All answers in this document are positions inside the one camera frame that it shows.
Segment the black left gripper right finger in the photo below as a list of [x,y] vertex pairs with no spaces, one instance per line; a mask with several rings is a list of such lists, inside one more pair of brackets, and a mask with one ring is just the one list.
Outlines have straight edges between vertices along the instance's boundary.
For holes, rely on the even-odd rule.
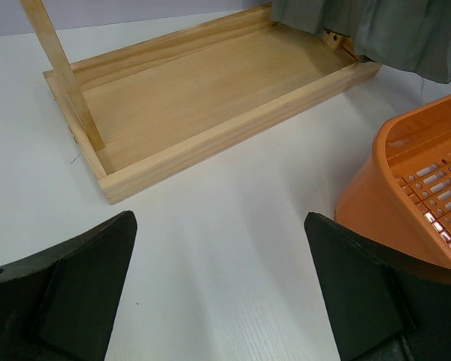
[[318,213],[304,230],[342,360],[451,360],[451,269]]

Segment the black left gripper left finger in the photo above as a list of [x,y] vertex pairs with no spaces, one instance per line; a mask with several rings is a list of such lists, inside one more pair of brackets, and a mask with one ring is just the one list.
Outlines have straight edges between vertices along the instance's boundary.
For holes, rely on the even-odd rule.
[[137,229],[123,211],[0,265],[0,360],[103,360]]

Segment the grey pleated skirt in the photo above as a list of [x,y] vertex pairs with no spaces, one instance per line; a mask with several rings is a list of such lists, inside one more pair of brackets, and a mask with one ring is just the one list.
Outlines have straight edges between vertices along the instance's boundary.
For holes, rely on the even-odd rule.
[[315,35],[349,36],[360,56],[451,81],[451,1],[274,1],[270,18]]

